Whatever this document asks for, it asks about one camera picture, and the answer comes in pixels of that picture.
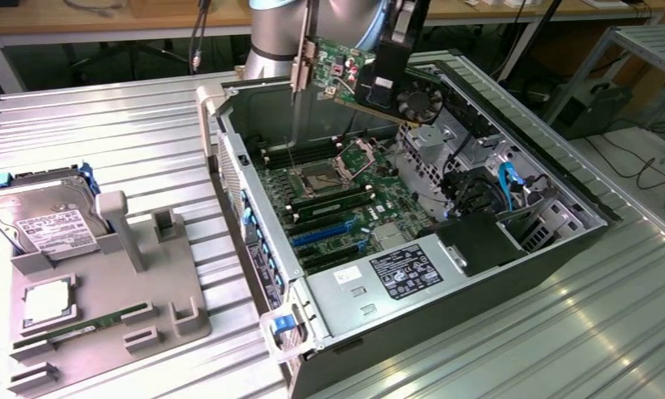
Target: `label sticker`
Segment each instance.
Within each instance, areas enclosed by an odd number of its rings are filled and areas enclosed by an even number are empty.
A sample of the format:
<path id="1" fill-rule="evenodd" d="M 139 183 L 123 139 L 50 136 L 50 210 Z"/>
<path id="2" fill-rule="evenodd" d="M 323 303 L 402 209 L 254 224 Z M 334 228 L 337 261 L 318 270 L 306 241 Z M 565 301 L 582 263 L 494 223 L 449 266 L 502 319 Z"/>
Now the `label sticker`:
<path id="1" fill-rule="evenodd" d="M 369 261 L 389 296 L 397 300 L 443 281 L 418 244 Z"/>
<path id="2" fill-rule="evenodd" d="M 45 254 L 57 254 L 95 244 L 95 237 L 77 209 L 18 220 L 15 224 Z"/>
<path id="3" fill-rule="evenodd" d="M 334 279 L 337 280 L 337 284 L 343 284 L 347 281 L 353 281 L 354 279 L 362 277 L 362 273 L 358 271 L 357 266 L 351 266 L 350 268 L 343 268 L 331 274 Z"/>

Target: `slotted metal surface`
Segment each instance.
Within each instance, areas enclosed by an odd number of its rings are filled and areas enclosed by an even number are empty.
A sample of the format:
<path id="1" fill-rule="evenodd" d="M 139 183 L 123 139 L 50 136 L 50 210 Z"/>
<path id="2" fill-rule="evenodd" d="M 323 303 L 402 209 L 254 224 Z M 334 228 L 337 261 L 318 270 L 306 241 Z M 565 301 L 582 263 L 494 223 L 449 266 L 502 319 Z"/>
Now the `slotted metal surface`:
<path id="1" fill-rule="evenodd" d="M 665 397 L 665 225 L 640 204 L 628 205 L 462 57 L 437 52 L 413 61 L 435 59 L 447 60 L 624 221 L 538 288 L 315 397 Z M 61 397 L 286 397 L 206 184 L 197 129 L 187 125 L 198 84 L 178 78 L 2 98 L 0 170 L 47 169 L 87 157 L 103 189 L 126 192 L 130 220 L 165 204 L 183 214 L 214 331 L 61 390 Z M 163 96 L 163 85 L 181 96 Z M 85 154 L 70 153 L 70 145 Z M 0 383 L 7 361 L 3 241 L 0 235 Z M 1 386 L 0 397 L 9 397 Z"/>
<path id="2" fill-rule="evenodd" d="M 620 27 L 613 40 L 665 71 L 665 25 Z"/>

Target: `hard drive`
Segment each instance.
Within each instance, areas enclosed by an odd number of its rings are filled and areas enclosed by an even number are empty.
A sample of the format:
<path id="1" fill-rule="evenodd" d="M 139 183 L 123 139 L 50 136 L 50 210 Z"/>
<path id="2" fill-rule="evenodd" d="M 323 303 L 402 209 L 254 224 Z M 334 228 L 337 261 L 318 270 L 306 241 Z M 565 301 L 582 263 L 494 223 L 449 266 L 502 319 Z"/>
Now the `hard drive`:
<path id="1" fill-rule="evenodd" d="M 97 186 L 85 165 L 15 175 L 0 173 L 0 230 L 17 254 L 59 260 L 98 249 L 109 233 L 95 213 Z"/>

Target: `fan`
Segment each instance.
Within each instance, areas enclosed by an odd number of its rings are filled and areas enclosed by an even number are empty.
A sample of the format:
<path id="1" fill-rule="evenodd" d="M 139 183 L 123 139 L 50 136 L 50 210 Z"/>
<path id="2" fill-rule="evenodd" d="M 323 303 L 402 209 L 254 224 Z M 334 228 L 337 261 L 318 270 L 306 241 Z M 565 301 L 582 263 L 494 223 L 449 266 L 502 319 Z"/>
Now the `fan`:
<path id="1" fill-rule="evenodd" d="M 443 105 L 441 91 L 427 81 L 414 81 L 397 94 L 398 112 L 409 121 L 423 123 L 430 121 Z"/>

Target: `hard drive label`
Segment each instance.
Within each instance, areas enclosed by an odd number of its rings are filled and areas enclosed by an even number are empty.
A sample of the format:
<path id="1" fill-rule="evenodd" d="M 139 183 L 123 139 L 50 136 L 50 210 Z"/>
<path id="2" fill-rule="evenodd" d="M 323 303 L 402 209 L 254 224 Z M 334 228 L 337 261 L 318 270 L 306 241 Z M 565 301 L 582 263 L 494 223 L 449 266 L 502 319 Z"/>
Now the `hard drive label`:
<path id="1" fill-rule="evenodd" d="M 31 244 L 45 254 L 57 254 L 95 243 L 77 209 L 18 220 L 15 224 Z"/>
<path id="2" fill-rule="evenodd" d="M 389 296 L 401 299 L 443 281 L 417 244 L 369 261 Z"/>

